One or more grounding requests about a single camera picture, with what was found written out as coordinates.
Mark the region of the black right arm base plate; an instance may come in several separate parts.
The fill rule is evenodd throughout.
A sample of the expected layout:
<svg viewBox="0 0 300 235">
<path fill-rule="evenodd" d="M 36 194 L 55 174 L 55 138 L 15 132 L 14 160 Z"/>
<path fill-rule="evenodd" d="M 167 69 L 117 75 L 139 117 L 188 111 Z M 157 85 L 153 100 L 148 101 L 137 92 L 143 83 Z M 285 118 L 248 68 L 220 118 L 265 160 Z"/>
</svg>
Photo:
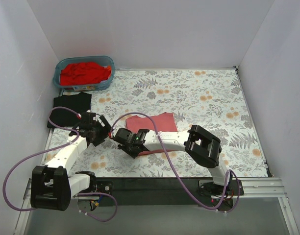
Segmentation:
<svg viewBox="0 0 300 235">
<path fill-rule="evenodd" d="M 199 190 L 200 194 L 204 196 L 218 196 L 221 197 L 223 193 L 223 186 L 213 183 L 212 180 L 199 180 Z M 225 190 L 224 197 L 244 195 L 244 189 L 242 182 L 240 180 L 232 179 L 229 180 L 229 183 Z"/>
</svg>

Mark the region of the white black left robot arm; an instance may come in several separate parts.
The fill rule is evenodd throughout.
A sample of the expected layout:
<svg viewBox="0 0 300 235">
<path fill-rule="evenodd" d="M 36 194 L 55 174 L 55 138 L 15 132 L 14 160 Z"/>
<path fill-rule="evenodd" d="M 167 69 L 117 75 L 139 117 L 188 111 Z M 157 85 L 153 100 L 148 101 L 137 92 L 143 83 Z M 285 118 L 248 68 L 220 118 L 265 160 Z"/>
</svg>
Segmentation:
<svg viewBox="0 0 300 235">
<path fill-rule="evenodd" d="M 71 174 L 71 168 L 89 145 L 98 146 L 109 136 L 111 126 L 103 115 L 85 112 L 69 131 L 67 146 L 44 166 L 32 171 L 31 206 L 35 209 L 64 211 L 73 196 L 97 192 L 95 175 L 90 171 Z"/>
</svg>

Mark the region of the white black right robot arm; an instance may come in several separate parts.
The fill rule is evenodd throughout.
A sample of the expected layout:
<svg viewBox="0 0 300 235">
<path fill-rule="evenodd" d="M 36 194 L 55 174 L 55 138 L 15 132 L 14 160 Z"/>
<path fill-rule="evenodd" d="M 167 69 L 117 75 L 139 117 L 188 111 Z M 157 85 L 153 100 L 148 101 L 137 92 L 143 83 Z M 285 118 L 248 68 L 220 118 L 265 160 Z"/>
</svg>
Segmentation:
<svg viewBox="0 0 300 235">
<path fill-rule="evenodd" d="M 158 133 L 149 129 L 133 133 L 120 128 L 112 139 L 119 144 L 119 149 L 133 158 L 142 152 L 164 148 L 186 152 L 198 165 L 209 170 L 219 194 L 229 193 L 233 188 L 232 181 L 225 177 L 227 168 L 221 158 L 221 140 L 199 125 L 193 125 L 188 131 Z"/>
</svg>

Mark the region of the pink t shirt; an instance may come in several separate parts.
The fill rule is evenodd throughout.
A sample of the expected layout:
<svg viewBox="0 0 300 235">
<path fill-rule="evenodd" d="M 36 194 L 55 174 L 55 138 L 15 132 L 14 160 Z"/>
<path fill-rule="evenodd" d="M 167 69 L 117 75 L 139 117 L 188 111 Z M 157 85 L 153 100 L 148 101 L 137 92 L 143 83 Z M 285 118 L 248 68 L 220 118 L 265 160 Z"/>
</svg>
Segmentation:
<svg viewBox="0 0 300 235">
<path fill-rule="evenodd" d="M 177 132 L 177 127 L 173 113 L 161 113 L 157 116 L 151 116 L 156 124 L 157 130 L 162 132 Z M 125 120 L 126 128 L 133 133 L 140 129 L 149 129 L 154 131 L 154 125 L 147 117 L 131 116 Z"/>
</svg>

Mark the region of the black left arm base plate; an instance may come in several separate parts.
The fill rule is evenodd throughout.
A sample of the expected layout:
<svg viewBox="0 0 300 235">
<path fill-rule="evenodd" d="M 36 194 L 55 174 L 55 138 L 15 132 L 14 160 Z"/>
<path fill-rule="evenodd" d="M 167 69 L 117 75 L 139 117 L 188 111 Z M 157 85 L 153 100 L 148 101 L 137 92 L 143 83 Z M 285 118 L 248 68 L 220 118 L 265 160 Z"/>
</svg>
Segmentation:
<svg viewBox="0 0 300 235">
<path fill-rule="evenodd" d="M 113 182 L 111 181 L 96 181 L 93 183 L 94 192 L 102 192 L 109 195 L 112 195 L 113 191 Z"/>
</svg>

